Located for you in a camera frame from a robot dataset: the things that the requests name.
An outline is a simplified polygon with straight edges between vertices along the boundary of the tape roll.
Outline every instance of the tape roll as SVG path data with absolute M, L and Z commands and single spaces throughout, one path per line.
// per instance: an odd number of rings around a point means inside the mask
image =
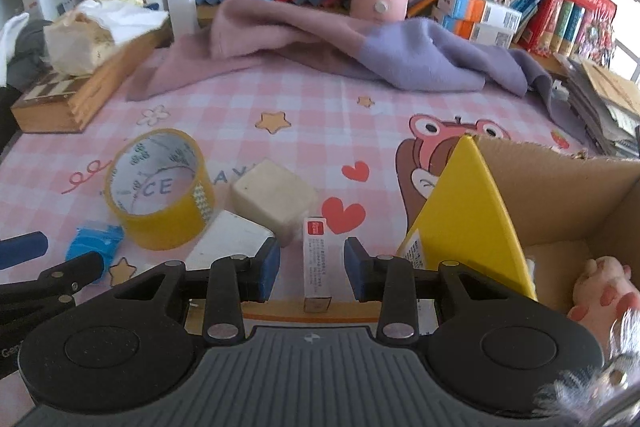
M 143 213 L 136 205 L 149 180 L 161 172 L 186 169 L 193 181 L 164 208 Z M 158 129 L 127 144 L 107 171 L 104 197 L 127 237 L 148 250 L 169 250 L 196 237 L 214 206 L 213 185 L 195 140 L 177 129 Z

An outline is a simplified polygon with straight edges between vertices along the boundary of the plaid tablecloth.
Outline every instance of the plaid tablecloth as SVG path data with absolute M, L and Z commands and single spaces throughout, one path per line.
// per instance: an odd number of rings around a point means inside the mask
M 377 255 L 394 253 L 406 233 L 396 153 L 403 141 L 415 139 L 415 128 L 412 132 L 409 125 L 412 116 L 428 115 L 441 126 L 459 126 L 460 133 L 464 124 L 489 121 L 513 140 L 566 152 L 580 149 L 549 121 L 533 94 L 521 100 L 491 85 L 478 93 L 401 92 L 382 82 L 319 73 L 283 58 L 274 58 L 260 70 L 226 74 L 146 102 L 126 102 L 125 92 L 123 86 L 84 133 L 24 135 L 0 164 L 0 237 L 41 230 L 49 239 L 46 255 L 0 271 L 0 283 L 34 279 L 41 270 L 61 263 L 76 228 L 85 221 L 114 223 L 101 195 L 102 170 L 128 141 L 151 129 L 173 127 L 194 137 L 207 160 L 218 204 L 226 205 L 229 185 L 239 174 L 266 157 L 318 190 L 318 215 L 323 202 L 339 198 L 343 211 L 332 200 L 325 213 L 339 232 L 332 235 L 329 272 L 334 299 L 343 301 L 353 300 L 342 265 L 344 239 L 355 235 Z M 256 127 L 263 113 L 279 112 L 284 112 L 289 127 L 275 134 Z M 356 162 L 369 168 L 366 181 L 343 173 L 343 167 Z M 410 184 L 405 179 L 400 185 Z M 125 239 L 114 261 L 124 256 L 133 266 L 149 266 L 184 259 L 192 247 L 193 242 L 151 252 Z M 103 291 L 108 279 L 87 287 L 81 299 Z M 271 298 L 302 296 L 302 249 L 294 242 L 282 252 Z M 17 373 L 0 381 L 0 427 L 12 425 L 30 406 Z

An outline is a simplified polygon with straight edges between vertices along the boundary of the red heart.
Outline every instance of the red heart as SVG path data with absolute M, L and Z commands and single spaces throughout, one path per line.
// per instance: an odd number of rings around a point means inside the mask
M 365 182 L 369 179 L 369 166 L 358 160 L 353 167 L 350 165 L 342 166 L 342 174 L 345 178 L 355 182 Z
M 328 198 L 322 204 L 322 217 L 326 219 L 327 226 L 335 234 L 351 232 L 359 227 L 367 213 L 359 203 L 350 204 L 344 208 L 340 198 Z

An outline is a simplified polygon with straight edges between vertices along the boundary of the stuffed animal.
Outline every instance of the stuffed animal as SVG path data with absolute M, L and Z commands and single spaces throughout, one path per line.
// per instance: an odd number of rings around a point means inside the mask
M 631 282 L 631 268 L 615 257 L 590 259 L 574 285 L 574 307 L 568 317 L 583 325 L 609 356 L 609 333 L 628 309 L 640 310 L 640 293 Z

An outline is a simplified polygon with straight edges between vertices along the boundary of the white button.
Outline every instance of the white button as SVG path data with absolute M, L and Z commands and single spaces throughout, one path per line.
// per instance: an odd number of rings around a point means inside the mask
M 384 13 L 389 9 L 389 3 L 386 0 L 377 0 L 373 9 L 378 13 Z

